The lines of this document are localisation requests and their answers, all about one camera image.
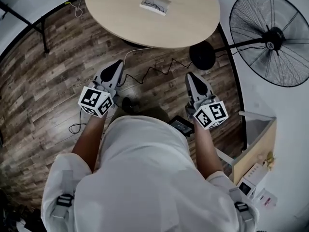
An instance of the shoe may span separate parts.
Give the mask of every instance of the shoe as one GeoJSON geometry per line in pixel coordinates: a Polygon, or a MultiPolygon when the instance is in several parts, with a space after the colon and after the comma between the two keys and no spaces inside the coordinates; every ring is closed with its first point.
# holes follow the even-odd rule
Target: shoe
{"type": "Polygon", "coordinates": [[[132,101],[129,97],[124,97],[122,100],[122,110],[124,110],[127,114],[134,114],[132,101]]]}

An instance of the white shirt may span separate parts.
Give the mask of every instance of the white shirt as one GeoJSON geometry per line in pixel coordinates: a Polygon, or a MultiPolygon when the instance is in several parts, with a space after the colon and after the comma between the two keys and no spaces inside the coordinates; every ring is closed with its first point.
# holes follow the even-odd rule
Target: white shirt
{"type": "MultiPolygon", "coordinates": [[[[105,133],[96,173],[76,154],[57,156],[44,190],[42,219],[47,231],[236,232],[239,216],[229,196],[233,188],[223,172],[203,178],[186,138],[172,126],[151,117],[124,116],[105,133]],[[65,182],[63,171],[71,172],[65,182]],[[52,213],[68,183],[73,205],[66,208],[66,226],[55,229],[60,218],[52,213]]],[[[257,220],[256,209],[241,198],[257,220]]]]}

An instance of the round table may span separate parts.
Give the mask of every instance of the round table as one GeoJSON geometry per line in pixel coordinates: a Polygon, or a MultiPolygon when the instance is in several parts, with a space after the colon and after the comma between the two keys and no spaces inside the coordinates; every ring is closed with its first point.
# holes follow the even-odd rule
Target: round table
{"type": "Polygon", "coordinates": [[[181,48],[207,39],[220,19],[218,0],[168,0],[166,15],[140,7],[143,0],[85,0],[110,33],[149,47],[181,48]]]}

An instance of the fan guard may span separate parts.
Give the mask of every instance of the fan guard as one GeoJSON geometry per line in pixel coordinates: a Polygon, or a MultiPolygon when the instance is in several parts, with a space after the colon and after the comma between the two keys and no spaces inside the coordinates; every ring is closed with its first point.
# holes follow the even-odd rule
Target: fan guard
{"type": "Polygon", "coordinates": [[[260,77],[282,87],[309,78],[309,25],[287,0],[237,0],[230,15],[235,44],[247,65],[260,77]]]}

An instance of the fan stand pole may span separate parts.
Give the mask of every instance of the fan stand pole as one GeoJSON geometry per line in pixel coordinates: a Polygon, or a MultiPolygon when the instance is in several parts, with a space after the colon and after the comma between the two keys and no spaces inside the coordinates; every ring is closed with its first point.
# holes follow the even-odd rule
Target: fan stand pole
{"type": "Polygon", "coordinates": [[[221,47],[221,48],[218,48],[218,49],[214,49],[214,52],[215,53],[221,52],[221,51],[225,51],[227,49],[232,49],[232,48],[235,48],[235,47],[245,46],[245,45],[249,45],[249,44],[256,44],[256,43],[264,43],[263,38],[253,39],[253,40],[249,40],[249,41],[244,41],[244,42],[224,46],[224,47],[221,47]]]}

